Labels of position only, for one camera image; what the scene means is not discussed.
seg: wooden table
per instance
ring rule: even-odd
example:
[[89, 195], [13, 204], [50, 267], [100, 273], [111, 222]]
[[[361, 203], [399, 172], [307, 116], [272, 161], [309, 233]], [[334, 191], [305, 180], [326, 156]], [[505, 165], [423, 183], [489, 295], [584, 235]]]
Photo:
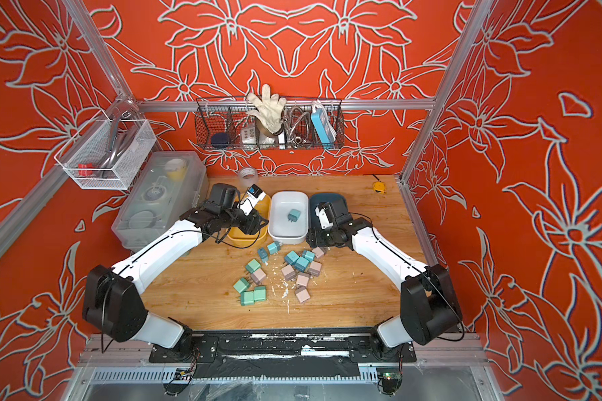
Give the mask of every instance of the wooden table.
[[[337, 192], [350, 212], [363, 213], [382, 235], [402, 251], [425, 262], [413, 225], [394, 176], [379, 176], [387, 194], [372, 190], [371, 176], [260, 177], [258, 186], [270, 196], [280, 190], [303, 190], [308, 196]], [[210, 178], [237, 185], [235, 178]], [[272, 242], [268, 237], [265, 245]], [[268, 299], [241, 306], [232, 288], [246, 274], [251, 259], [260, 261], [257, 248], [238, 250], [208, 240], [181, 257], [159, 275], [142, 295], [147, 309], [170, 316], [194, 330], [373, 326], [399, 314], [399, 291], [368, 259], [348, 248], [332, 247], [321, 259], [321, 276], [308, 285], [311, 299], [297, 301], [293, 282], [285, 282], [283, 257], [309, 249], [307, 243], [283, 245], [263, 270]]]

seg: wire mesh basket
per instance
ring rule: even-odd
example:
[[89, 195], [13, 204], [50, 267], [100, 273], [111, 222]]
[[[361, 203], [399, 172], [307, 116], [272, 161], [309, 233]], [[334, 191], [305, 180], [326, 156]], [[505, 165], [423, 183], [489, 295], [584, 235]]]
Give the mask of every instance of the wire mesh basket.
[[[74, 140], [68, 141], [54, 156], [56, 162], [82, 189], [129, 189], [156, 142], [149, 121], [111, 121], [101, 117], [93, 124], [93, 134], [78, 149], [72, 148], [65, 155], [67, 145], [74, 143]], [[113, 124], [116, 124], [116, 138], [111, 136]], [[67, 161], [59, 160], [62, 155]]]
[[[196, 143], [202, 149], [339, 149], [343, 146], [345, 126], [341, 100], [288, 97], [282, 112], [282, 127], [274, 134], [266, 131], [258, 119], [247, 114], [256, 110], [244, 105], [220, 104], [228, 98], [198, 98]], [[336, 132], [334, 142], [322, 142], [311, 121], [311, 102], [319, 100]]]

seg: tape measure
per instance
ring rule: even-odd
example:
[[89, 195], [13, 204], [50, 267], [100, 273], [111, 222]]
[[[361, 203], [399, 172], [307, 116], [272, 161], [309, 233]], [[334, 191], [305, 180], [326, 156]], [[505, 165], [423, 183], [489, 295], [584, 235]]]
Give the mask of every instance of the tape measure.
[[385, 194], [386, 184], [381, 181], [377, 181], [376, 183], [372, 184], [372, 189], [378, 194]]

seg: black cable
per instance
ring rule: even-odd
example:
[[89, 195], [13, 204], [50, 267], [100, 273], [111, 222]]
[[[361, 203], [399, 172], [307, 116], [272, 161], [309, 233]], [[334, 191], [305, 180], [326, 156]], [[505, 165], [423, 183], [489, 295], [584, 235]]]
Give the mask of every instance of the black cable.
[[101, 320], [101, 354], [104, 354], [104, 352], [109, 348], [109, 346], [112, 344], [113, 339], [109, 342], [109, 344], [107, 344], [107, 347], [104, 347], [104, 333], [103, 333], [103, 328], [104, 328], [104, 307], [107, 304], [107, 296], [109, 294], [112, 293], [112, 286], [110, 285], [109, 288], [107, 289], [107, 292], [104, 294], [104, 298], [103, 298], [103, 318]]
[[[370, 225], [371, 225], [371, 226], [373, 225], [373, 224], [372, 224], [372, 219], [371, 219], [370, 217], [366, 216], [365, 214], [361, 214], [361, 213], [353, 213], [353, 212], [350, 212], [350, 214], [356, 214], [357, 216], [361, 216], [361, 217], [363, 217], [363, 218], [366, 218], [366, 219], [368, 219], [368, 221], [370, 222]], [[462, 325], [462, 336], [461, 336], [461, 337], [459, 337], [459, 338], [457, 338], [457, 339], [454, 339], [454, 340], [451, 340], [451, 339], [449, 339], [449, 338], [444, 338], [444, 337], [437, 337], [437, 338], [438, 338], [438, 339], [440, 339], [440, 340], [444, 340], [444, 341], [452, 341], [452, 342], [462, 341], [462, 340], [464, 339], [464, 336], [466, 335], [466, 329], [465, 329], [465, 327], [464, 327], [464, 324], [462, 323], [462, 319], [460, 319], [460, 316], [457, 314], [457, 311], [456, 311], [456, 310], [455, 310], [455, 309], [452, 307], [452, 305], [451, 305], [451, 304], [448, 302], [448, 300], [446, 300], [446, 297], [444, 297], [444, 296], [443, 296], [443, 294], [442, 294], [442, 293], [441, 293], [441, 292], [440, 292], [440, 291], [437, 289], [437, 287], [435, 287], [435, 286], [434, 286], [433, 282], [430, 280], [430, 278], [428, 278], [428, 276], [426, 276], [426, 275], [424, 274], [424, 272], [423, 272], [423, 271], [421, 271], [421, 270], [417, 269], [416, 267], [414, 267], [412, 264], [410, 264], [410, 262], [409, 262], [409, 261], [407, 261], [407, 260], [405, 260], [403, 257], [401, 257], [401, 255], [400, 255], [400, 254], [398, 254], [397, 252], [393, 251], [393, 249], [391, 249], [391, 248], [390, 248], [390, 247], [388, 247], [386, 244], [384, 244], [384, 243], [383, 243], [383, 242], [382, 242], [382, 241], [379, 239], [379, 237], [377, 237], [377, 234], [375, 234], [375, 230], [374, 230], [373, 228], [371, 228], [371, 229], [372, 229], [372, 235], [373, 235], [373, 236], [375, 236], [375, 238], [377, 239], [377, 241], [378, 241], [380, 244], [384, 245], [384, 247], [385, 247], [387, 250], [389, 250], [389, 251], [391, 251], [392, 253], [394, 253], [396, 257], [400, 258], [400, 259], [401, 259], [402, 261], [404, 261], [404, 263], [406, 263], [406, 264], [407, 264], [407, 265], [408, 265], [410, 268], [413, 268], [413, 269], [414, 269], [414, 270], [416, 270], [416, 271], [417, 271], [417, 272], [418, 272], [418, 273], [419, 273], [421, 276], [423, 276], [423, 277], [424, 277], [426, 280], [428, 280], [428, 282], [429, 282], [429, 283], [430, 283], [430, 285], [433, 287], [433, 289], [434, 289], [435, 291], [437, 291], [437, 293], [439, 294], [439, 296], [441, 296], [441, 299], [442, 299], [444, 302], [446, 302], [446, 305], [448, 305], [448, 307], [450, 308], [450, 310], [451, 310], [451, 311], [452, 311], [452, 312], [455, 314], [455, 317], [457, 317], [457, 322], [458, 322], [460, 325]]]
[[[218, 236], [213, 236], [213, 235], [211, 235], [211, 234], [208, 234], [208, 233], [206, 233], [206, 232], [201, 232], [201, 234], [203, 234], [204, 236], [208, 236], [208, 237], [212, 237], [212, 238], [218, 239]], [[252, 245], [256, 244], [256, 243], [257, 243], [257, 240], [259, 239], [259, 237], [260, 237], [260, 236], [261, 236], [261, 229], [259, 229], [259, 233], [257, 234], [257, 236], [256, 236], [256, 238], [254, 239], [254, 241], [252, 241], [252, 244], [249, 244], [248, 246], [236, 246], [236, 245], [232, 245], [232, 244], [230, 244], [230, 243], [226, 243], [225, 241], [220, 241], [220, 242], [219, 242], [219, 244], [225, 244], [225, 245], [227, 245], [227, 246], [232, 246], [233, 248], [236, 248], [236, 249], [247, 249], [247, 248], [249, 248], [250, 246], [252, 246]]]
[[401, 345], [401, 349], [399, 350], [399, 373], [401, 373], [401, 375], [404, 375], [404, 347], [406, 346], [406, 343], [403, 343]]
[[[165, 394], [166, 395], [169, 395], [171, 397], [176, 397], [180, 393], [182, 393], [192, 383], [192, 379], [194, 378], [194, 373], [196, 372], [196, 368], [198, 367], [198, 358], [200, 358], [200, 356], [201, 356], [201, 352], [198, 350], [198, 348], [196, 348], [196, 347], [192, 348], [192, 356], [193, 356], [193, 358], [192, 358], [192, 362], [189, 365], [189, 369], [184, 372], [175, 372], [174, 377], [167, 383], [167, 385], [165, 386]], [[189, 380], [187, 381], [187, 384], [185, 384], [182, 389], [180, 389], [176, 393], [172, 393], [171, 391], [168, 391], [167, 387], [170, 384], [172, 384], [175, 380], [177, 380], [185, 375], [189, 375]]]

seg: white glove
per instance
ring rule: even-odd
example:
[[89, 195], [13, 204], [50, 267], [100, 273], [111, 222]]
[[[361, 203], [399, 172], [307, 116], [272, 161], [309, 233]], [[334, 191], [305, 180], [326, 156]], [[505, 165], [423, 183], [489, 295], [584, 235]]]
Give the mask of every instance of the white glove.
[[279, 94], [270, 96], [270, 86], [263, 85], [261, 88], [261, 98], [254, 93], [248, 93], [247, 99], [257, 110], [249, 110], [247, 114], [257, 117], [261, 124], [270, 132], [277, 133], [281, 129], [281, 112], [286, 105], [286, 99], [279, 99]]

